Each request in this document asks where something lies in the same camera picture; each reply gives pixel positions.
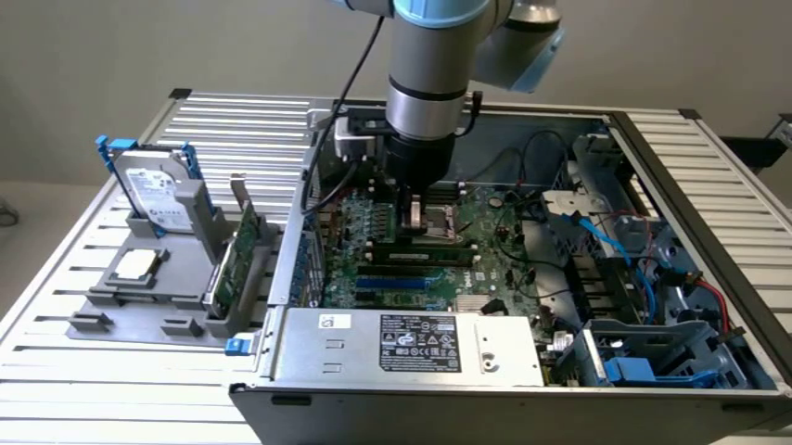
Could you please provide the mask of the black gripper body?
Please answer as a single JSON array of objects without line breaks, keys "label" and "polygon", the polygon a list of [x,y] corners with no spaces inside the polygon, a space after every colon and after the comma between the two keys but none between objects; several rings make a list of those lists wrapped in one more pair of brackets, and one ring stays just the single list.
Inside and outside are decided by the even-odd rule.
[{"label": "black gripper body", "polygon": [[384,141],[384,170],[400,186],[424,191],[444,176],[452,157],[455,135],[434,140],[395,134]]}]

